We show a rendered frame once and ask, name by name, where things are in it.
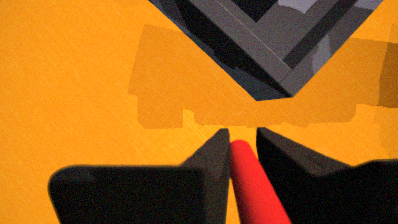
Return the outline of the red peg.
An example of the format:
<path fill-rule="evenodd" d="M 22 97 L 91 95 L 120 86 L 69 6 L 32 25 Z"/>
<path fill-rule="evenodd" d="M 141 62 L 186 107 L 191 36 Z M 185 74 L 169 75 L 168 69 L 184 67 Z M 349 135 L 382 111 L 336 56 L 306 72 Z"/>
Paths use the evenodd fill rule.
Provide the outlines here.
<path fill-rule="evenodd" d="M 231 142 L 231 181 L 240 224 L 291 224 L 251 145 Z"/>

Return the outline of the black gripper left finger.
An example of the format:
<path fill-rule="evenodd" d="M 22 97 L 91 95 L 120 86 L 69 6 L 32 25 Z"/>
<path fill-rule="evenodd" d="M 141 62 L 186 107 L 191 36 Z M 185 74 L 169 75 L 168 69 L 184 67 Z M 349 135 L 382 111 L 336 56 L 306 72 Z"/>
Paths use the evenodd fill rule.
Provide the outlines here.
<path fill-rule="evenodd" d="M 226 224 L 230 173 L 220 128 L 180 164 L 71 164 L 47 191 L 59 224 Z"/>

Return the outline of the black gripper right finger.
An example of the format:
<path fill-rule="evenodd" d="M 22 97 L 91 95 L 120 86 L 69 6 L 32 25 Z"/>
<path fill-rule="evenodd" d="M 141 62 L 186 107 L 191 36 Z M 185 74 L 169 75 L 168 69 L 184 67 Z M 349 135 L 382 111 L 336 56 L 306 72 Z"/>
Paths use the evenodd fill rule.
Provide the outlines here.
<path fill-rule="evenodd" d="M 383 224 L 398 207 L 398 159 L 351 166 L 266 127 L 256 149 L 291 224 Z"/>

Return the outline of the dark grey open box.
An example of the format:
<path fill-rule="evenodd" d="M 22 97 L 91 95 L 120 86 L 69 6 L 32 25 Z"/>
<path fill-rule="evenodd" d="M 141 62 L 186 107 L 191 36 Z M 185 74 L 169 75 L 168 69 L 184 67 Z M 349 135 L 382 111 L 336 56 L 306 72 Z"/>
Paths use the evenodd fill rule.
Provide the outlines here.
<path fill-rule="evenodd" d="M 293 98 L 384 0 L 148 0 L 256 101 Z"/>

